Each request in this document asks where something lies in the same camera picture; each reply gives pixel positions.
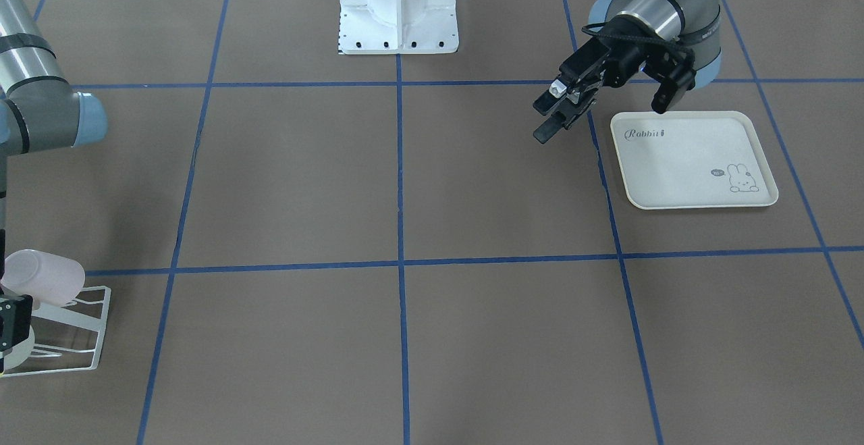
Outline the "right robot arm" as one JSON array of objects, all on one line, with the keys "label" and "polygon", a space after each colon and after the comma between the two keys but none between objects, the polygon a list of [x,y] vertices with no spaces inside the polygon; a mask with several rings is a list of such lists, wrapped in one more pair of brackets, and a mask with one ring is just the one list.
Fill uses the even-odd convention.
[{"label": "right robot arm", "polygon": [[[74,90],[24,0],[1,0],[2,205],[8,205],[13,156],[79,147],[105,138],[108,119],[98,97]],[[30,346],[31,319],[83,291],[77,261],[35,249],[2,255],[2,356]]]}]

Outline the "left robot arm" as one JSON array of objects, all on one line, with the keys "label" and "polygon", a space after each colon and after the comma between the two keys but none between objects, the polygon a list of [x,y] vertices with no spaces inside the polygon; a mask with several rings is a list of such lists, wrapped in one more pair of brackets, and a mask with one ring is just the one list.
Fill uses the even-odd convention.
[{"label": "left robot arm", "polygon": [[692,89],[716,79],[722,64],[722,0],[596,0],[583,26],[587,41],[565,59],[533,107],[546,143],[592,109],[602,88],[639,72],[658,84],[651,110],[668,112]]}]

